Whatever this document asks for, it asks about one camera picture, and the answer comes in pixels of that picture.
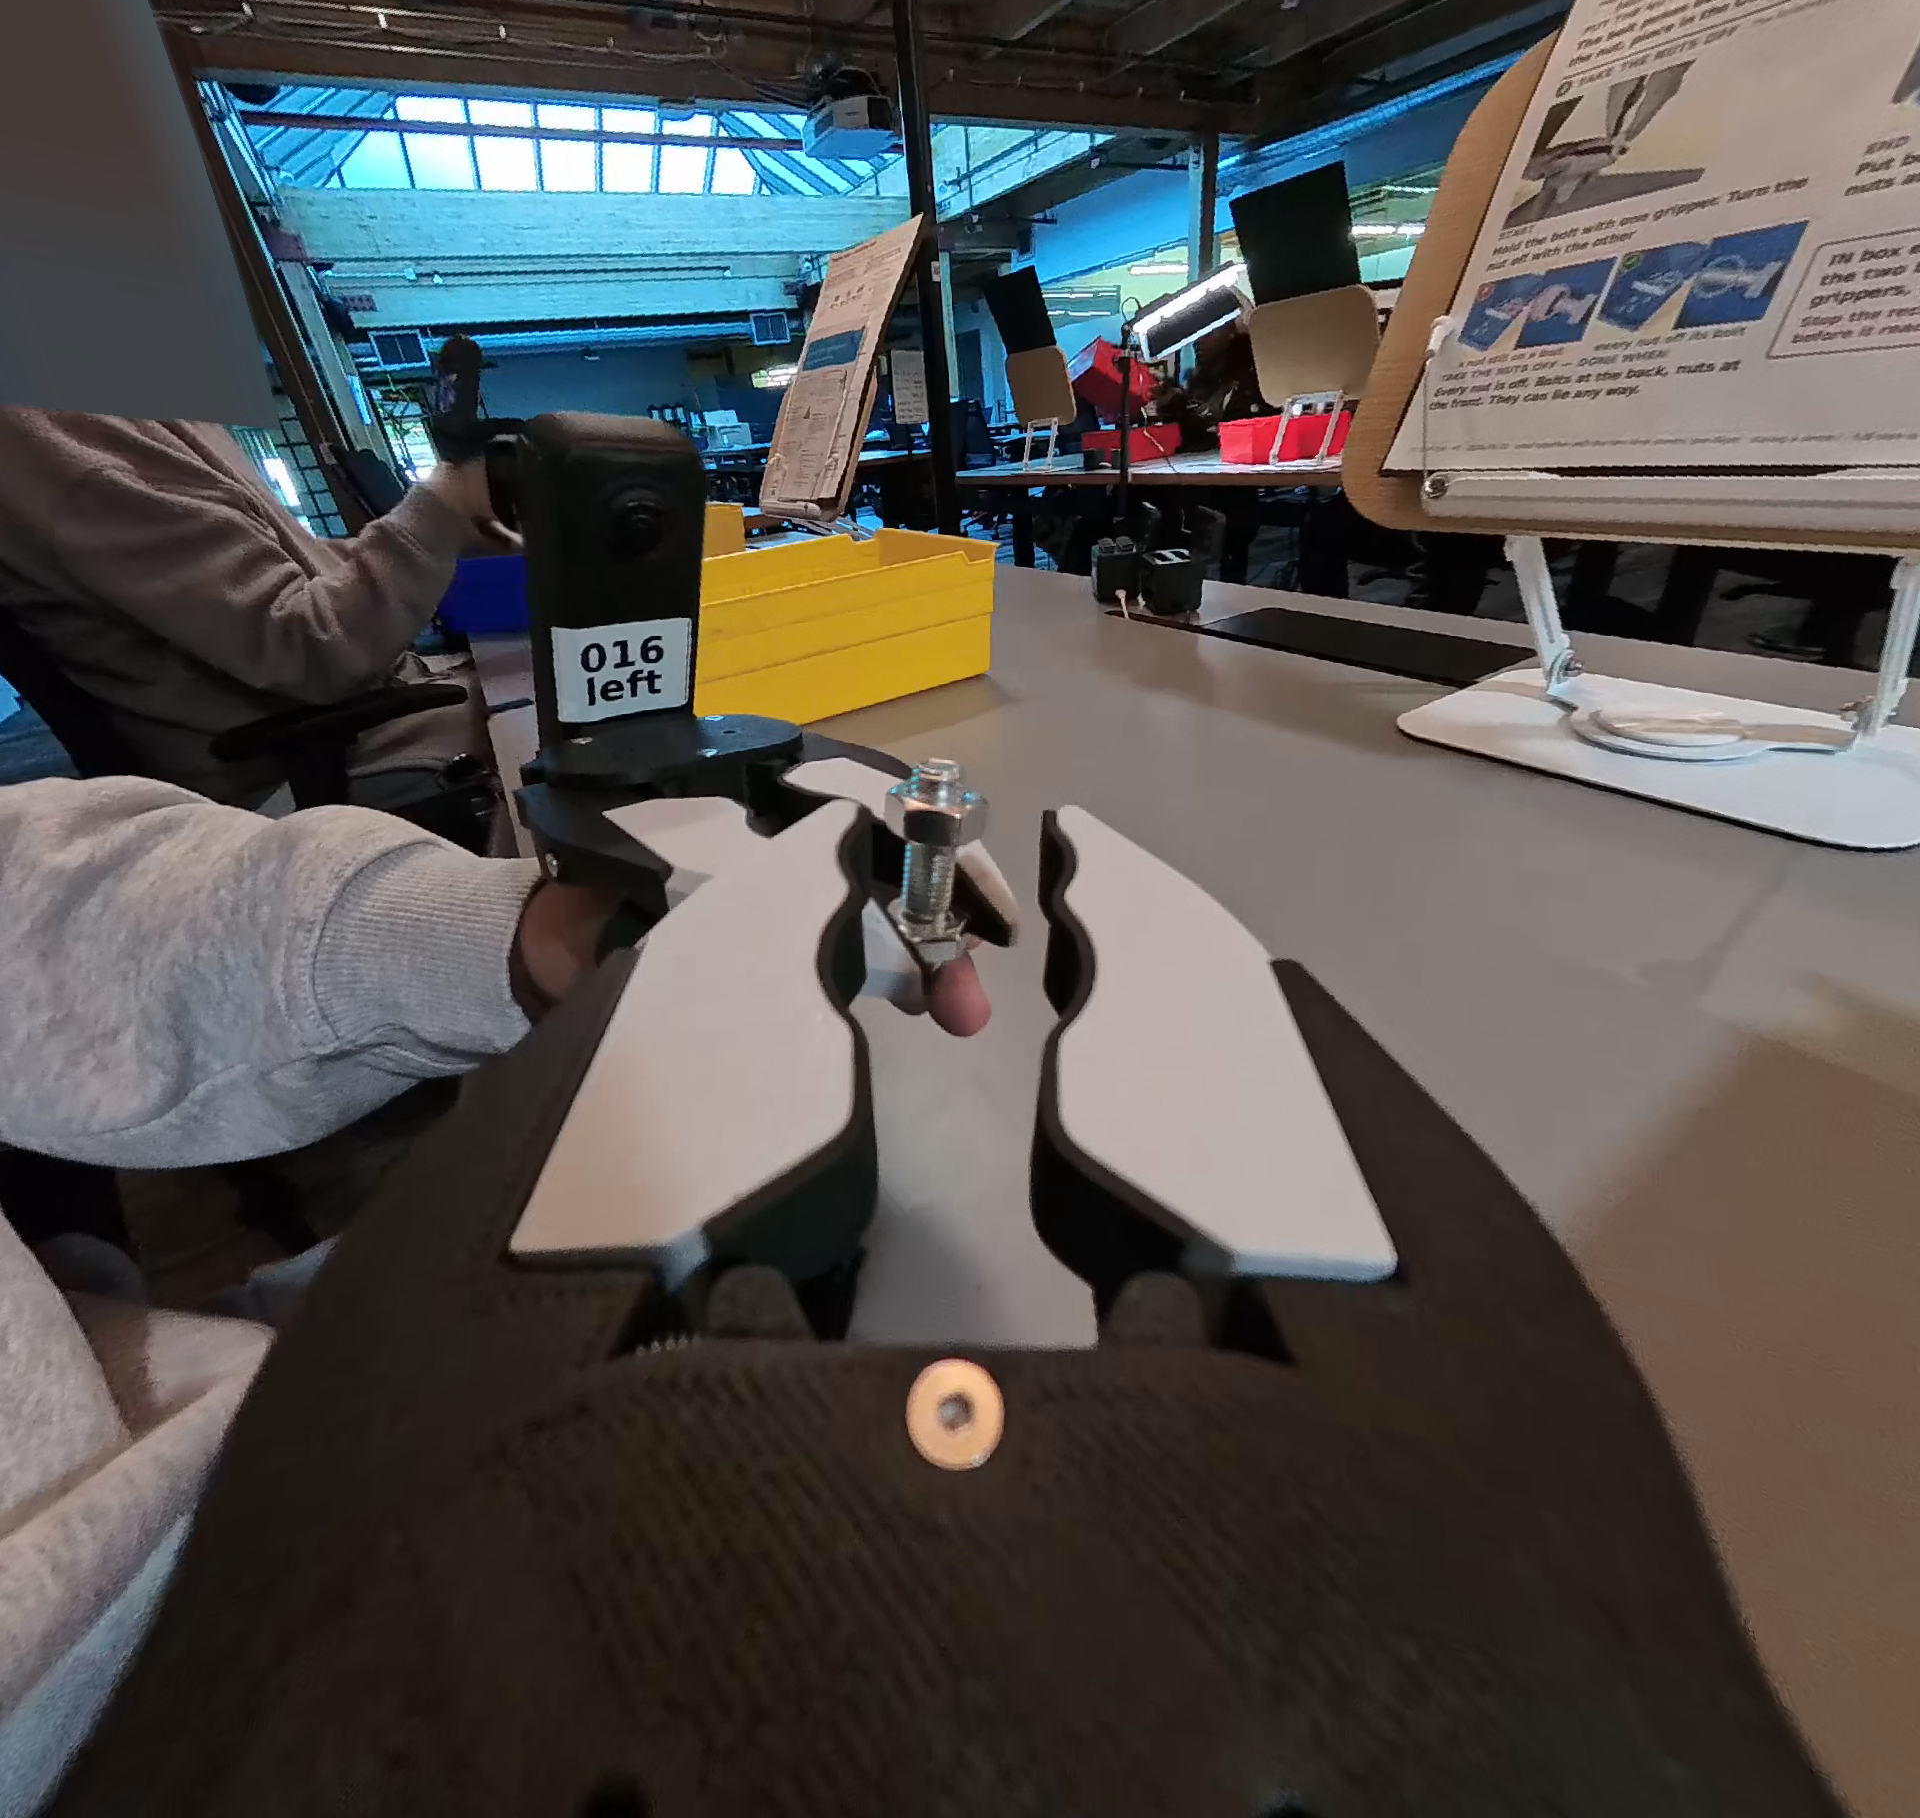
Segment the ceiling projector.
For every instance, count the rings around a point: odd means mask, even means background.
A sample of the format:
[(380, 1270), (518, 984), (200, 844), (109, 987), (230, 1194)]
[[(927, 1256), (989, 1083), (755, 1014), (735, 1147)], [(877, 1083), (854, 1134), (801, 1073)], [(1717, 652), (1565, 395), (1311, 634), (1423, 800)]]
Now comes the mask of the ceiling projector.
[(899, 107), (880, 92), (822, 97), (802, 118), (801, 152), (833, 166), (867, 166), (901, 155)]

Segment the grey desk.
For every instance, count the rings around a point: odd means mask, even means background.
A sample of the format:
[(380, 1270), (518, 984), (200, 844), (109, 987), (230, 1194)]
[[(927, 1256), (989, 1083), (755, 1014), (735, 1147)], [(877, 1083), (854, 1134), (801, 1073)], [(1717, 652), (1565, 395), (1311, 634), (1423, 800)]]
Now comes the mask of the grey desk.
[[(638, 956), (516, 1073), (505, 1206)], [(556, 1270), (640, 1298), (477, 1451), (445, 1812), (1846, 1815), (1580, 1273), (1275, 966), (1398, 1270), (944, 1363), (813, 1336), (835, 1270)]]

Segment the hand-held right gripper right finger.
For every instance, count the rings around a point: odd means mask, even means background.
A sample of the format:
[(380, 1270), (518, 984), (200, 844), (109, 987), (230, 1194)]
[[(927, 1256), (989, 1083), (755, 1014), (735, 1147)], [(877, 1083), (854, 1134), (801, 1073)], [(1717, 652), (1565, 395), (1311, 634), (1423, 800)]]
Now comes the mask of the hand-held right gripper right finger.
[(1399, 1266), (1265, 943), (1082, 806), (1042, 822), (1030, 1214), (1085, 1283), (1374, 1283)]

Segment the person's left forearm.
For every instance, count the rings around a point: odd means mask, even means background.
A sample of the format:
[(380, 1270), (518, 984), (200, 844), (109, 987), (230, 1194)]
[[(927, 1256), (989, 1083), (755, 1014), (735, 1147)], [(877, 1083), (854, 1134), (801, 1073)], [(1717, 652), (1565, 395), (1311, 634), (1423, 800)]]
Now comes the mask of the person's left forearm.
[(530, 1030), (540, 874), (393, 816), (138, 779), (3, 795), (3, 1139), (184, 1169), (325, 1141)]

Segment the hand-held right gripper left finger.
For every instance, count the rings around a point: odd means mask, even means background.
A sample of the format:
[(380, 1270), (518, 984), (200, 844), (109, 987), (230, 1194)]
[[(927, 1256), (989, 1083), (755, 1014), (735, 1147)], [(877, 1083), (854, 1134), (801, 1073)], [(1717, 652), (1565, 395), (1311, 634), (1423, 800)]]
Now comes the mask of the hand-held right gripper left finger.
[(643, 940), (510, 1241), (636, 1259), (666, 1287), (749, 1262), (856, 1265), (877, 1203), (866, 978), (871, 821), (749, 834)]

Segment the small black panel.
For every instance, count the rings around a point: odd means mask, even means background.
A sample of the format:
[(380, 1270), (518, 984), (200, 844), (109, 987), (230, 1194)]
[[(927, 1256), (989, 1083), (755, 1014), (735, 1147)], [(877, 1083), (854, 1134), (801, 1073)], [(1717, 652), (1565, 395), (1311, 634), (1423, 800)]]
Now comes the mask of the small black panel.
[(1048, 299), (1030, 266), (992, 279), (983, 289), (983, 301), (1009, 360), (1060, 349)]

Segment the silver bolt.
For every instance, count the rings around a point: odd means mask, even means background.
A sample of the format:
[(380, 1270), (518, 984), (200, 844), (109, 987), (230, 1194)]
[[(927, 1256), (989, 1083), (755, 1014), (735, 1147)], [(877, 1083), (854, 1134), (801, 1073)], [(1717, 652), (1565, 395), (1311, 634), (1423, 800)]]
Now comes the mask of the silver bolt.
[[(967, 791), (962, 766), (946, 756), (918, 761), (904, 779), (923, 772), (923, 786), (959, 785)], [(927, 975), (935, 975), (966, 951), (966, 920), (954, 909), (958, 851), (902, 845), (901, 897), (889, 918), (904, 948)]]

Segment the wooden document stand white base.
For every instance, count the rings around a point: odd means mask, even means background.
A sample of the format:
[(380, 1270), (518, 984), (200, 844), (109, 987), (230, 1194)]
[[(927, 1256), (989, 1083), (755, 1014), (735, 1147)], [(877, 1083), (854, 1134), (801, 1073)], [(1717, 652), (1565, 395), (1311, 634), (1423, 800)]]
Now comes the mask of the wooden document stand white base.
[[(1343, 459), (1350, 501), (1383, 525), (1502, 538), (1535, 666), (1433, 701), (1399, 727), (1433, 747), (1812, 845), (1910, 851), (1917, 730), (1893, 716), (1917, 642), (1918, 431), (1912, 467), (1470, 470), (1394, 460), (1405, 414), (1423, 400), (1452, 333), (1462, 274), (1555, 40), (1518, 61), (1462, 128)], [(1551, 589), (1550, 535), (1891, 559), (1875, 680), (1826, 715), (1586, 672)]]

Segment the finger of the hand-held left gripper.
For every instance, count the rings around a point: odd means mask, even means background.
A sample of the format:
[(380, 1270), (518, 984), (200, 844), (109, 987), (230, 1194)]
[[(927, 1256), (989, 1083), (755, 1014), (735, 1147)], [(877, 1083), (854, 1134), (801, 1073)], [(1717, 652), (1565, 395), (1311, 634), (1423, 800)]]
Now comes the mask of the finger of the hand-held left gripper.
[[(856, 756), (808, 756), (781, 777), (784, 805), (802, 798), (846, 798), (863, 806), (886, 826), (886, 795), (908, 777), (908, 767), (875, 764)], [(985, 945), (1011, 949), (1021, 935), (1021, 909), (1005, 871), (981, 840), (958, 847), (954, 909), (966, 920), (967, 935)]]
[(685, 900), (720, 893), (720, 909), (702, 912), (696, 923), (755, 926), (753, 897), (738, 885), (716, 885), (716, 880), (757, 862), (759, 851), (774, 842), (747, 806), (726, 797), (647, 798), (609, 809), (606, 822), (669, 867), (662, 887), (666, 910), (634, 909), (631, 923), (655, 926), (662, 918), (678, 918)]

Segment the large rounded wooden stand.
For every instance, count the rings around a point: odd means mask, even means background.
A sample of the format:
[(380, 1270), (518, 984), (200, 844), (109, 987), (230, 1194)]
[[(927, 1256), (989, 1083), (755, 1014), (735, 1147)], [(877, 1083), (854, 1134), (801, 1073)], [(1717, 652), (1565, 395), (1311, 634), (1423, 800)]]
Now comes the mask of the large rounded wooden stand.
[(1247, 324), (1265, 404), (1278, 414), (1356, 408), (1380, 341), (1369, 285), (1255, 305)]

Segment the blue plastic bin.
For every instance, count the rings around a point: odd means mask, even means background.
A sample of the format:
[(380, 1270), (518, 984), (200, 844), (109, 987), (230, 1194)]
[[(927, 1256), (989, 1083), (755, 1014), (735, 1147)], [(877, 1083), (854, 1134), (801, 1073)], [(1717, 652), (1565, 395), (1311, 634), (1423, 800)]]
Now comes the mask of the blue plastic bin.
[(439, 603), (443, 632), (464, 637), (523, 635), (530, 632), (525, 560), (505, 557), (460, 559)]

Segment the person's grey sweater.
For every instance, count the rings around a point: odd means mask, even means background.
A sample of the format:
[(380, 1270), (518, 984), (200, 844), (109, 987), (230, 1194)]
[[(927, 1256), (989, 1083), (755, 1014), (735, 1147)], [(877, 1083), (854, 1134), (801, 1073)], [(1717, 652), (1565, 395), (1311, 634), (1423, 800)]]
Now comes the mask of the person's grey sweater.
[(226, 1434), (334, 1243), (212, 1314), (132, 1260), (3, 1229), (3, 1812), (40, 1815), (149, 1636)]

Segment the cardboard document stand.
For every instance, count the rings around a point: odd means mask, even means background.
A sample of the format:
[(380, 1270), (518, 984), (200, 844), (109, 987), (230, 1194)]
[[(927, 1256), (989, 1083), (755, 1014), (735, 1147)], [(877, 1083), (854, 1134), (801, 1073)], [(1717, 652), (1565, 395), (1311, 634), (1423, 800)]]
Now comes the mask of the cardboard document stand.
[(877, 358), (927, 241), (908, 222), (830, 258), (797, 373), (786, 390), (757, 491), (774, 515), (846, 513), (877, 390)]

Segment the large red plastic bin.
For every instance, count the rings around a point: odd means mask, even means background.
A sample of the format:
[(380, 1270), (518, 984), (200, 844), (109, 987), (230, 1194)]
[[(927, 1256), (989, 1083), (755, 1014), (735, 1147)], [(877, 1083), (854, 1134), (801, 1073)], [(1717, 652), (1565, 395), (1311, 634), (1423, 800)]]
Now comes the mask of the large red plastic bin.
[(1218, 453), (1225, 465), (1272, 469), (1295, 465), (1339, 465), (1354, 414), (1290, 412), (1231, 417), (1218, 426)]

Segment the black office chair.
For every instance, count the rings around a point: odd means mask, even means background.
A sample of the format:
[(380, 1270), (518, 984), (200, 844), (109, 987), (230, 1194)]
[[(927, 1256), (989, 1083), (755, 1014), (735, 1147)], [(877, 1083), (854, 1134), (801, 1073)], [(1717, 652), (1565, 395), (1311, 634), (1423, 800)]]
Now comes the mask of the black office chair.
[[(109, 708), (74, 685), (11, 616), (3, 617), (3, 670), (54, 732), (84, 781), (149, 777)], [(358, 739), (380, 727), (467, 703), (468, 692), (452, 680), (392, 683), (339, 704), (293, 706), (233, 727), (212, 739), (212, 758), (222, 764), (267, 761), (288, 782), (295, 811), (347, 805), (349, 756)], [(485, 777), (478, 761), (468, 759), (457, 770), (450, 789), (425, 803), (397, 806), (396, 812), (473, 854), (490, 854), (497, 806), (497, 781)]]

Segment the large black panel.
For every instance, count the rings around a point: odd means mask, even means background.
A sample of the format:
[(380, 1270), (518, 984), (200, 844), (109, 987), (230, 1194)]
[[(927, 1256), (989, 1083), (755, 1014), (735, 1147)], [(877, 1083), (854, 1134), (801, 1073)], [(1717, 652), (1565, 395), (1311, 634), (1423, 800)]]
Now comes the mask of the large black panel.
[(1244, 192), (1233, 219), (1257, 308), (1361, 285), (1343, 161)]

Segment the black steel column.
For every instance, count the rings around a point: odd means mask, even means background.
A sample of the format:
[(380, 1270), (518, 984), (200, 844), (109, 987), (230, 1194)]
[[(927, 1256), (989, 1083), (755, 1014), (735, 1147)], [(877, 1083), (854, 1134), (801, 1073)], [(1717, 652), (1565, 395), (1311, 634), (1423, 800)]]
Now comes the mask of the black steel column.
[(951, 393), (950, 301), (937, 241), (931, 118), (927, 102), (925, 25), (921, 0), (891, 0), (901, 82), (901, 135), (910, 211), (923, 227), (916, 293), (923, 318), (927, 438), (935, 527), (962, 531), (959, 463)]

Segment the small rounded wooden stand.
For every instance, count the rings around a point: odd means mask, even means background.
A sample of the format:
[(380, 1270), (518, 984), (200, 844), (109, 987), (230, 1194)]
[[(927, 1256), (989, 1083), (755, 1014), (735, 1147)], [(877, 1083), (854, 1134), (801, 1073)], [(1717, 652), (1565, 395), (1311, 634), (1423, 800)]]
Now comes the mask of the small rounded wooden stand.
[(1078, 415), (1069, 360), (1058, 342), (1007, 354), (1007, 386), (1021, 426), (1021, 469), (1054, 469)]

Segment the person's left hand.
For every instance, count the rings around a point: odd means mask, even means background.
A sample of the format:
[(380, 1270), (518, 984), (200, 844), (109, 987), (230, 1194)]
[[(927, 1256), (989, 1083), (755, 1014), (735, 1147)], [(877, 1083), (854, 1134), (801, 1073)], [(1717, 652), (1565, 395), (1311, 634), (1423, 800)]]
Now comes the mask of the person's left hand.
[[(544, 882), (528, 895), (510, 958), (510, 981), (522, 1013), (538, 1022), (611, 949), (611, 930), (631, 912), (617, 895)], [(861, 995), (885, 997), (908, 1016), (927, 1016), (951, 1037), (978, 1035), (992, 1016), (967, 951), (925, 971), (880, 905), (861, 910), (866, 980)]]

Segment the printed instruction sheet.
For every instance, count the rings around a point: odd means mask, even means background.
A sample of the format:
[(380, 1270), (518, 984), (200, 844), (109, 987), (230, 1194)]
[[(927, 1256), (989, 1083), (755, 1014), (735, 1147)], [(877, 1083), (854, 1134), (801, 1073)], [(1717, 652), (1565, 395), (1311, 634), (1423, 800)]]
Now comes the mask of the printed instruction sheet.
[(1394, 460), (1912, 467), (1918, 0), (1577, 0)]

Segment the black battery charger dock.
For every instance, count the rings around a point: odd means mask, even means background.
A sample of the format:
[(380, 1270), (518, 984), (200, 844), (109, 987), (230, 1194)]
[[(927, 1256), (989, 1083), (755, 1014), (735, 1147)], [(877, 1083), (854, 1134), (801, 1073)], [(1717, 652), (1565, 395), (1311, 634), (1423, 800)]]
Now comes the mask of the black battery charger dock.
[(1227, 524), (1220, 509), (1193, 501), (1132, 506), (1117, 529), (1091, 544), (1093, 600), (1125, 617), (1195, 614)]

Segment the bright desk lamp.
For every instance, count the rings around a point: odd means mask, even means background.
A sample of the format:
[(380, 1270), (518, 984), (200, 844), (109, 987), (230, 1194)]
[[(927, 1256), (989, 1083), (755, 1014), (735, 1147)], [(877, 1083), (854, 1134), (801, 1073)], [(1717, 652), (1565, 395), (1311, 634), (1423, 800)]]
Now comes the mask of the bright desk lamp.
[(1243, 266), (1225, 266), (1144, 305), (1130, 324), (1134, 354), (1163, 363), (1225, 328), (1244, 324), (1253, 299), (1243, 274)]

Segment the silver hex nut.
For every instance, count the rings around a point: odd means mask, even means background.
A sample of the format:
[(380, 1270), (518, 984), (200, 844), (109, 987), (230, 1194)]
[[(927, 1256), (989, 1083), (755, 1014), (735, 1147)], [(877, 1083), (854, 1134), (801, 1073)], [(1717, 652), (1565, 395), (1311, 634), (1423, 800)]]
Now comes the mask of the silver hex nut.
[(959, 851), (981, 842), (987, 803), (959, 785), (923, 786), (923, 772), (886, 792), (889, 829), (908, 847)]

